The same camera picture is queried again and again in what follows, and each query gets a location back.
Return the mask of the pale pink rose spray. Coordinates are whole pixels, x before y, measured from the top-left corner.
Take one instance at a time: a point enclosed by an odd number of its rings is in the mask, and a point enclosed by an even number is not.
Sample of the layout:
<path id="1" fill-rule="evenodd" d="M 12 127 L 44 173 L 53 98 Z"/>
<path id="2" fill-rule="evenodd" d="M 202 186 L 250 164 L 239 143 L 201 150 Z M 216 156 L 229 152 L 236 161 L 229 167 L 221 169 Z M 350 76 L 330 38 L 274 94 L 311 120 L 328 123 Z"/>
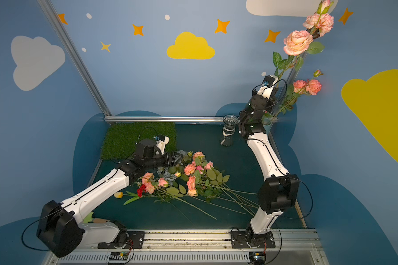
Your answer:
<path id="1" fill-rule="evenodd" d="M 287 58 L 283 59 L 281 54 L 273 53 L 276 78 L 281 79 L 289 69 L 298 72 L 304 64 L 306 54 L 314 55 L 323 51 L 324 47 L 317 39 L 334 27 L 335 19 L 329 13 L 333 5 L 334 2 L 330 0 L 321 1 L 316 12 L 303 23 L 305 29 L 293 31 L 284 39 L 284 53 Z"/>

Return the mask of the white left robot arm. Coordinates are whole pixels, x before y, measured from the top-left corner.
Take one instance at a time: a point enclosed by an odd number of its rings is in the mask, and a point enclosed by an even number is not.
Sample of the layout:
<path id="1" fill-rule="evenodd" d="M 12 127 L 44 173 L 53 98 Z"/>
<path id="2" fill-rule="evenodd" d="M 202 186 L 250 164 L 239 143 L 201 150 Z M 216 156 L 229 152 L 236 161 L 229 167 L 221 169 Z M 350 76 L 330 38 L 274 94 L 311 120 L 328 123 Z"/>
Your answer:
<path id="1" fill-rule="evenodd" d="M 69 255 L 80 246 L 128 246 L 127 230 L 121 224 L 112 221 L 86 224 L 84 219 L 116 192 L 133 184 L 147 170 L 176 166 L 182 155 L 166 152 L 168 142 L 166 136 L 157 141 L 140 141 L 134 154 L 95 184 L 60 203 L 50 201 L 45 204 L 37 222 L 37 238 L 58 258 Z"/>

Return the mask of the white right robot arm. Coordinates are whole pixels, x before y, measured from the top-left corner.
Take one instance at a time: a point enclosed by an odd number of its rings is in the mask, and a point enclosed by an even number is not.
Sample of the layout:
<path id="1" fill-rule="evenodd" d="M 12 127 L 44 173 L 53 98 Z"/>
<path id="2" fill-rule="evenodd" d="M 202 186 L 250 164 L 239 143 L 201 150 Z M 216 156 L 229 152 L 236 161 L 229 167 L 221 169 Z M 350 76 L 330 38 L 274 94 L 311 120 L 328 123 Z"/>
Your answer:
<path id="1" fill-rule="evenodd" d="M 263 173 L 263 184 L 258 191 L 258 210 L 245 231 L 246 244 L 263 248 L 268 232 L 284 211 L 292 208 L 297 199 L 301 181 L 290 174 L 278 159 L 264 128 L 262 118 L 269 100 L 253 95 L 239 113 L 239 131 L 253 151 Z"/>

